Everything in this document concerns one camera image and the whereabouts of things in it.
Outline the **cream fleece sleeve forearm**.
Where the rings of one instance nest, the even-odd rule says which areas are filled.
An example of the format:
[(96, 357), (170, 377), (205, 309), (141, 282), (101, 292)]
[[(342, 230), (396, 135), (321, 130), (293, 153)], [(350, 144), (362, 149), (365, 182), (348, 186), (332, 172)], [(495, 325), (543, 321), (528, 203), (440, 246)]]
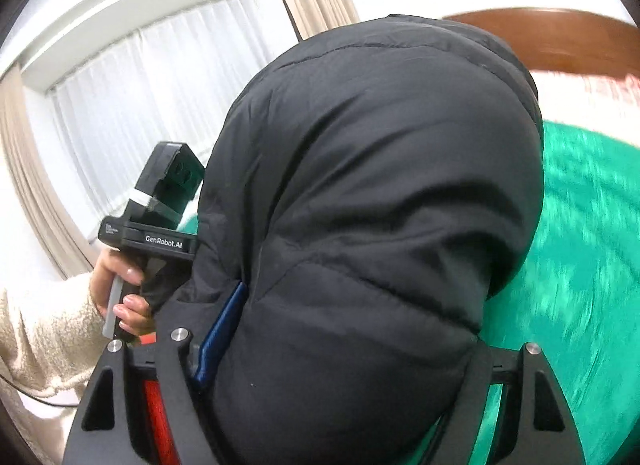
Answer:
[(85, 385), (106, 345), (90, 275), (1, 292), (1, 373), (50, 398)]

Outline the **person left hand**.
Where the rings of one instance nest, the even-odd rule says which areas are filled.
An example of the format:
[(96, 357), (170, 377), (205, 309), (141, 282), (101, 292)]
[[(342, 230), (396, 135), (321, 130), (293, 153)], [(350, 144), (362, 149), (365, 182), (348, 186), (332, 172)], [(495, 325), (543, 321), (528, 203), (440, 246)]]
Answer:
[(106, 317), (113, 312), (119, 320), (119, 326), (127, 333), (140, 336), (155, 331), (152, 319), (152, 308), (140, 295), (128, 294), (120, 303), (108, 306), (108, 296), (116, 277), (126, 283), (140, 286), (144, 281), (144, 273), (130, 258), (113, 248), (104, 248), (91, 272), (89, 293), (100, 315)]

